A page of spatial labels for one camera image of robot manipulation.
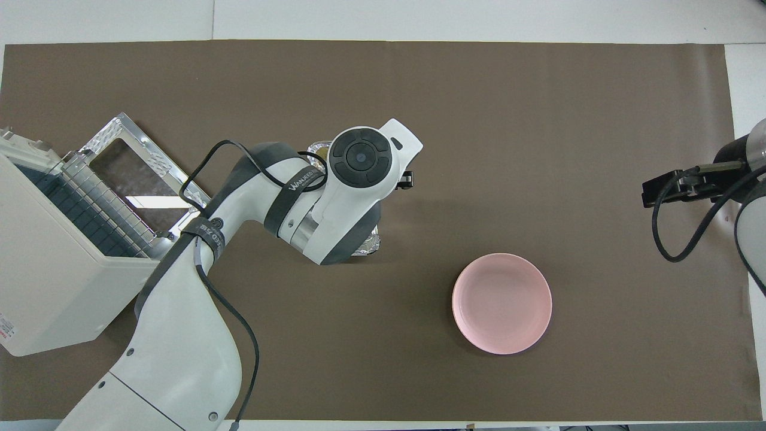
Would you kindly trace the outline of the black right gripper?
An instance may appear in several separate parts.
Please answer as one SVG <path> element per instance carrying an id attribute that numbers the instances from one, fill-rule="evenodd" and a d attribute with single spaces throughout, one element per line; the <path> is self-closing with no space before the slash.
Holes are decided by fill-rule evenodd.
<path id="1" fill-rule="evenodd" d="M 695 200 L 711 199 L 715 203 L 731 186 L 735 185 L 746 174 L 754 169 L 747 158 L 747 140 L 749 136 L 742 136 L 739 139 L 726 144 L 719 150 L 714 158 L 713 164 L 717 163 L 741 163 L 737 169 L 733 165 L 727 169 L 714 168 L 706 169 L 701 166 L 700 174 L 687 175 L 682 179 L 677 179 L 668 191 L 667 196 L 662 200 L 662 204 L 670 202 L 693 202 Z M 681 174 L 683 169 L 674 169 L 667 174 L 659 175 L 654 179 L 648 180 L 642 184 L 642 204 L 644 208 L 654 207 L 656 200 L 670 180 L 677 174 Z M 750 180 L 742 188 L 733 194 L 731 199 L 736 202 L 742 202 L 745 196 L 752 191 L 756 185 L 756 180 Z"/>

